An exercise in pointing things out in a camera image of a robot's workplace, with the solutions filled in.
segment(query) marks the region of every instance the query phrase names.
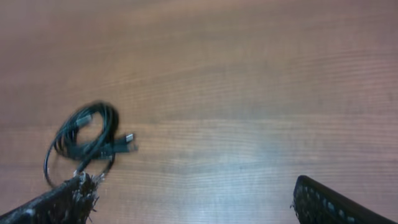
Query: metal connector tip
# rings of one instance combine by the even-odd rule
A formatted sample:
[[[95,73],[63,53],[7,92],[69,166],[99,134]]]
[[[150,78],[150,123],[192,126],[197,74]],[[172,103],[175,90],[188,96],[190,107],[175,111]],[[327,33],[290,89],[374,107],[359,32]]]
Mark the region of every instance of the metal connector tip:
[[[126,135],[126,142],[131,142],[132,140],[134,140],[134,134]]]

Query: black object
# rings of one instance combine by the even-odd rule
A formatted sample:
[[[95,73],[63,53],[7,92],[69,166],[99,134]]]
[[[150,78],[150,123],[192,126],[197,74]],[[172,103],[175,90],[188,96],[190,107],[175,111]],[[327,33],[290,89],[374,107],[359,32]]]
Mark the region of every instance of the black object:
[[[79,130],[92,119],[92,114],[99,113],[103,119],[101,134],[93,141],[77,144]],[[58,130],[44,160],[44,176],[51,187],[55,184],[50,180],[47,164],[51,150],[54,148],[60,155],[74,160],[81,160],[75,173],[79,174],[92,159],[109,159],[108,165],[102,171],[105,175],[113,165],[115,153],[129,152],[128,144],[133,140],[133,134],[127,134],[115,139],[114,135],[119,125],[119,114],[116,109],[105,102],[95,102],[80,108]]]
[[[301,224],[397,224],[304,175],[292,206]]]
[[[101,177],[78,175],[59,187],[0,216],[0,223],[16,224],[83,224],[98,196]]]

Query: wire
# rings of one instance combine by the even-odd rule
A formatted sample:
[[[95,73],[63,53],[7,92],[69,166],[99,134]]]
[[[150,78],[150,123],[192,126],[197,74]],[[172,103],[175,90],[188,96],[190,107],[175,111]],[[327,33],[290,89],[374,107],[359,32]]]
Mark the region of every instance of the wire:
[[[92,115],[99,113],[103,119],[102,132],[99,136],[82,144],[77,144],[79,130],[90,123]],[[44,177],[51,187],[56,185],[50,180],[48,161],[54,148],[63,157],[81,161],[75,173],[82,172],[92,159],[108,159],[108,165],[102,171],[106,175],[111,169],[117,152],[129,152],[128,144],[133,140],[133,134],[115,139],[114,135],[119,125],[119,114],[109,103],[102,101],[80,108],[57,131],[44,159]]]

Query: brown wooden surface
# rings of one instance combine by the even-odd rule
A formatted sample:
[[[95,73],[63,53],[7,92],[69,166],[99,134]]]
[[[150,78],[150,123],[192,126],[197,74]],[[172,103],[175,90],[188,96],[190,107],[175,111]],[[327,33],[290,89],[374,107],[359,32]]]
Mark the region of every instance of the brown wooden surface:
[[[95,224],[298,223],[300,174],[398,221],[397,11],[395,0],[1,1],[0,212],[49,189],[55,131],[102,99],[140,148],[116,158]],[[55,179],[70,178],[75,162],[52,161]]]

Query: black cable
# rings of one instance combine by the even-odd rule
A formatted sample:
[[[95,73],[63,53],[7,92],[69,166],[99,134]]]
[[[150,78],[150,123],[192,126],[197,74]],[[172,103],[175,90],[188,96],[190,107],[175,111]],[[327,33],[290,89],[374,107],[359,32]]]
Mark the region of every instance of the black cable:
[[[77,144],[79,130],[91,121],[95,113],[99,113],[103,119],[101,134],[93,141]],[[53,188],[56,187],[48,173],[49,155],[53,148],[63,157],[81,161],[75,173],[82,172],[92,159],[109,159],[108,165],[102,171],[103,175],[108,173],[113,165],[115,153],[129,152],[128,144],[133,140],[132,134],[115,139],[118,125],[119,114],[109,103],[95,102],[80,108],[57,131],[47,151],[44,159],[44,176],[47,183]]]

